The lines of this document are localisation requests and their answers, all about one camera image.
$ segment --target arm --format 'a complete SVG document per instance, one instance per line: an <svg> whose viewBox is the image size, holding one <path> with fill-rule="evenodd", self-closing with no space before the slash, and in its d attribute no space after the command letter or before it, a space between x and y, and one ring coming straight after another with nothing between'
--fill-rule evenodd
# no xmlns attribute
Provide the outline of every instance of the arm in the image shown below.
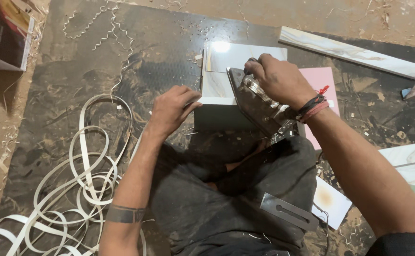
<svg viewBox="0 0 415 256"><path fill-rule="evenodd" d="M317 93L296 65L263 54L247 62L273 100L299 110ZM307 119L339 184L379 237L415 232L415 193L378 150L330 108Z"/></svg>
<svg viewBox="0 0 415 256"><path fill-rule="evenodd" d="M138 255L141 221L149 200L150 186L162 144L202 104L197 91L174 86L155 98L152 116L144 128L136 154L115 191L100 240L102 256Z"/></svg>

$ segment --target red thread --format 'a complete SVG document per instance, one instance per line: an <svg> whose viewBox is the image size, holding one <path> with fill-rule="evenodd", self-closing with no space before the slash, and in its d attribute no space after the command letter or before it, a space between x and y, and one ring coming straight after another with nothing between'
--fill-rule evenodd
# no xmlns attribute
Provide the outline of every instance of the red thread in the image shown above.
<svg viewBox="0 0 415 256"><path fill-rule="evenodd" d="M323 95L329 88L329 85L326 85L325 87L323 87L323 89L320 89L318 92L320 95Z"/></svg>

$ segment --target plywood board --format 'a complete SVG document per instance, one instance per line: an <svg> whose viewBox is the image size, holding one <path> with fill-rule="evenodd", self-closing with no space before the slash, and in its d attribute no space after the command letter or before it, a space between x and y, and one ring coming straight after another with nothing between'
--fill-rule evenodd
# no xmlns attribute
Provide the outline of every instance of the plywood board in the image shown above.
<svg viewBox="0 0 415 256"><path fill-rule="evenodd" d="M282 26L279 42L415 79L415 63Z"/></svg>

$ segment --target white edge banding strip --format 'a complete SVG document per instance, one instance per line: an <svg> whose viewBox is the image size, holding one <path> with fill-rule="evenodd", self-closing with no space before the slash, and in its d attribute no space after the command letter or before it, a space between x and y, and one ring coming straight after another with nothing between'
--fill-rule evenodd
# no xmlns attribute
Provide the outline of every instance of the white edge banding strip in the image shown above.
<svg viewBox="0 0 415 256"><path fill-rule="evenodd" d="M128 111L128 113L130 114L130 117L131 117L131 123L130 123L127 139L125 141L124 147L122 148L122 150L121 150L121 152L120 152L120 154L119 154L119 156L117 157L116 160L113 160L111 157L106 155L106 153L108 152L108 145L109 145L109 137L108 137L107 132L105 130L103 130L101 127L98 127L98 126L95 126L95 125L84 126L84 117L85 117L86 109L93 102L95 102L98 99L101 99L101 98L108 98L109 99L111 97L113 97L114 99L119 101L119 103L123 103L126 106L127 111ZM4 236L6 239L8 239L12 243L11 248L9 249L8 253L6 254L7 256L14 256L14 255L21 256L27 249L30 249L33 252L43 253L42 256L49 255L50 253L53 253L53 252L55 252L54 255L58 255L62 249L64 249L65 251L68 250L69 253L63 253L63 254L60 254L60 255L67 255L67 256L71 256L71 255L73 255L73 256L90 256L90 255L92 255L92 254L94 254L95 252L98 251L98 243L100 241L100 236L101 236L101 232L102 232L102 229L103 229L103 223L105 221L104 218L103 218L102 210L107 204L110 204L112 202L114 186L119 184L119 180L122 178L118 175L117 164L119 163L119 160L121 159L123 153L125 152L125 149L127 148L128 141L130 140L132 128L133 128L132 111L131 111L130 107L128 106L128 104L124 100L122 100L121 98L119 98L117 96L111 96L110 94L101 94L101 95L97 95L97 96L94 96L94 97L90 98L85 103L85 105L83 106L83 108L81 110L81 114L80 114L79 131L74 135L74 137L72 139L72 142L70 143L69 157L68 157L68 159L64 160L59 165L57 165L54 169L49 171L48 174L39 183L39 185L38 185L38 187L35 191L34 198L33 198L33 204L34 204L33 212L28 217L22 216L22 215L10 215L10 216L7 216L7 217L4 217L4 218L0 219L0 223L2 223L4 220L11 220L11 221L17 221L17 222L20 222L20 223L24 224L17 236L13 235L13 233L11 233L8 230L0 228L0 235ZM87 147L86 147L85 134L84 134L84 131L87 130L87 129L96 129L99 132L104 134L104 136L106 138L106 142L105 142L105 146L104 146L101 153L88 152ZM74 144L76 142L77 137L79 137L79 142L81 144L81 152L82 153L79 154L79 155L74 156L73 155L73 149L74 149ZM138 140L134 152L136 151L139 142L140 142L140 140ZM90 165L90 163L89 163L89 156L98 156L98 158L95 160L95 162L92 165ZM83 160L84 172L79 174L77 172L77 170L75 169L74 160L80 159L80 158L82 158L82 160ZM91 174L91 171L93 169L95 169L95 167L97 167L103 159L106 159L111 163L111 165L112 165L111 169L108 172L100 172L100 173ZM59 187L55 188L49 194L47 194L44 198L42 198L40 201L38 201L38 197L40 195L41 190L44 188L45 183L51 178L51 176L54 173L56 173L58 170L62 169L62 167L64 167L66 164L70 165L70 168L71 168L71 171L73 173L74 178L71 179L70 181L60 185ZM103 186L102 186L101 190L95 190L95 188L93 187L92 180L93 179L98 179L98 178L103 180ZM78 186L78 192L77 192L77 197L76 197L77 208L70 209L70 210L67 210L65 212L58 212L56 210L50 210L51 207L59 199L61 199L69 190L71 190L75 186ZM108 198L104 199L103 194L105 193L106 190L109 190L109 189L112 191L112 193L110 193ZM92 210L90 211L89 214L87 212L85 212L84 209L81 206L81 198L80 198L81 197L81 192L82 192L83 196L85 197L85 200L87 200L91 204L93 204L93 208L92 208ZM68 221L64 216L64 213L67 213L67 212L75 212L75 213L79 214L81 216L81 218L78 219L78 220ZM51 218L46 216L48 213L53 214L56 217L51 219ZM99 220L98 219L93 219L93 217L95 215L99 216ZM43 223L39 222L38 221L39 218L48 221L49 224L43 224ZM84 240L85 235L87 234L87 231L88 231L88 228L89 228L89 221L100 223L98 241L97 241L97 244L92 248L86 246L85 244L83 244L83 240ZM71 236L71 235L68 234L68 229L67 229L68 225L69 224L76 224L76 223L80 223L80 227ZM62 227L63 231L52 228L51 226L53 224L54 225L60 225ZM39 230L42 231L42 233L40 233L35 239L33 239L33 241L31 241L31 239L30 239L31 228L36 228L36 229L39 229ZM79 240L77 240L76 238L74 238L74 235L76 235L81 229L84 229L84 233L81 236L81 238L79 238ZM61 236L62 240L61 240L60 244L56 247L53 247L53 248L47 250L47 251L41 251L41 250L35 248L33 246L33 243L36 240L38 240L40 238L40 236L44 233L48 233L48 234L52 234L52 235L56 235L56 236ZM140 236L141 236L141 241L142 241L142 244L143 244L143 256L146 256L146 253L147 253L146 241L145 241L144 233L143 233L142 230L140 230ZM20 246L21 246L23 240L24 240L24 243L25 243L25 248L22 251L20 251ZM65 245L67 243L67 241L69 241L69 240L75 241L77 243L77 245L76 246ZM78 250L78 247L80 245L82 247L85 247L85 249L87 249L87 251L83 254L81 254Z"/></svg>
<svg viewBox="0 0 415 256"><path fill-rule="evenodd" d="M279 42L415 79L415 63L282 26Z"/></svg>

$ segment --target hand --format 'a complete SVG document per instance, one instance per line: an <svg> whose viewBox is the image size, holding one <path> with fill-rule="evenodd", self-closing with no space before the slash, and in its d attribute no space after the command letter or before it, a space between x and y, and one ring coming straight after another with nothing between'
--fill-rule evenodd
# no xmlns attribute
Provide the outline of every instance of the hand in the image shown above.
<svg viewBox="0 0 415 256"><path fill-rule="evenodd" d="M317 96L317 92L302 76L298 67L288 61L279 61L264 53L258 62L245 63L245 68L253 73L271 99L287 104L295 110L299 110Z"/></svg>
<svg viewBox="0 0 415 256"><path fill-rule="evenodd" d="M201 93L198 91L185 85L174 85L169 91L155 98L147 129L153 136L165 141L181 126L190 112L202 106L196 102L199 98Z"/></svg>

